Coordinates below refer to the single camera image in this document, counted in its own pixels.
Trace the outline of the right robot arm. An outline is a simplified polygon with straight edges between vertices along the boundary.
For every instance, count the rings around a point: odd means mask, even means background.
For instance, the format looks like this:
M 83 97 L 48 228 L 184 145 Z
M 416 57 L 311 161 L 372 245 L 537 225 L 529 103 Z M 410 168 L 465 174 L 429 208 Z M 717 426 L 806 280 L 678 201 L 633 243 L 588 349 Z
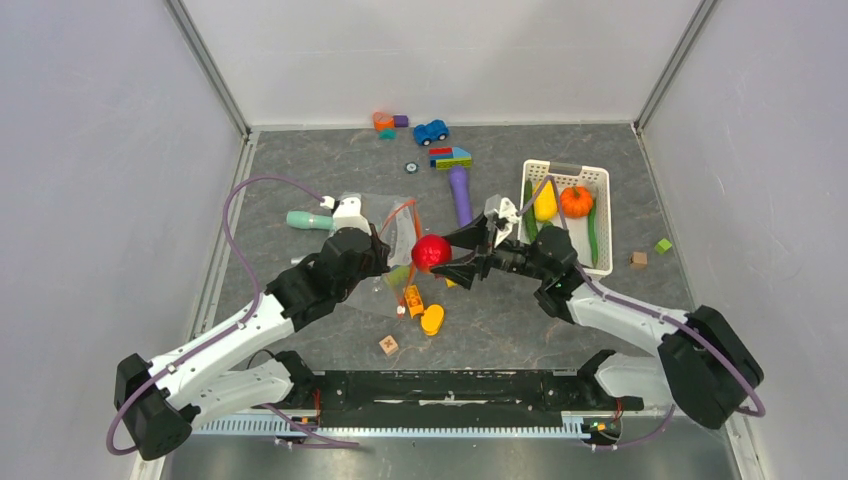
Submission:
M 615 397 L 655 396 L 709 429 L 723 426 L 734 413 L 765 416 L 756 393 L 764 372 L 716 309 L 661 308 L 602 286 L 585 272 L 561 227 L 544 227 L 531 243 L 497 243 L 484 224 L 444 239 L 469 253 L 431 266 L 433 274 L 465 289 L 492 270 L 536 279 L 534 297 L 548 316 L 606 332 L 654 356 L 653 362 L 617 353 L 605 357 L 577 382 L 585 405 L 602 408 Z

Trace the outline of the clear zip bag orange zipper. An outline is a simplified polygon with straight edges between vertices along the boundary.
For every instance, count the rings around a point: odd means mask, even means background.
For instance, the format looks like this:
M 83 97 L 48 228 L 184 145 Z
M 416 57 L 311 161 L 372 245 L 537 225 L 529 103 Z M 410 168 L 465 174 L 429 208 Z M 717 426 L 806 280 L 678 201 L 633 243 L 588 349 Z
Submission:
M 422 236 L 417 201 L 412 197 L 358 193 L 362 197 L 362 214 L 376 227 L 379 239 L 390 248 L 388 266 L 409 265 L 411 275 L 406 285 L 392 287 L 383 274 L 362 280 L 344 302 L 351 308 L 386 317 L 406 312 L 404 290 L 415 277 L 411 250 Z

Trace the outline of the red apple toy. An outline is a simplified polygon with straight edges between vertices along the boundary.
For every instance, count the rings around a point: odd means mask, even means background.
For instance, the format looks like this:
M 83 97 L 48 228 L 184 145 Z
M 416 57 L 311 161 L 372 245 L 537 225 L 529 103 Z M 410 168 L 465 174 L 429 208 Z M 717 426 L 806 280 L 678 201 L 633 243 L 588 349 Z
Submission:
M 429 273 L 432 267 L 452 260 L 452 246 L 444 237 L 429 234 L 421 237 L 415 243 L 411 250 L 411 256 L 418 270 Z

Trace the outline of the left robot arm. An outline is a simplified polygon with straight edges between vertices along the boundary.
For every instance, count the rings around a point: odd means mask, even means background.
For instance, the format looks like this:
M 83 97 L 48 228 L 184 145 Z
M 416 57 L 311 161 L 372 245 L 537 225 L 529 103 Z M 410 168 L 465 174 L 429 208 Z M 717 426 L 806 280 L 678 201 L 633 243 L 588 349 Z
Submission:
M 108 451 L 154 460 L 175 450 L 203 412 L 205 386 L 234 378 L 233 366 L 250 353 L 332 313 L 361 281 L 388 272 L 389 253 L 375 226 L 342 228 L 320 252 L 280 273 L 241 312 L 204 335 L 153 360 L 137 353 L 122 359 Z

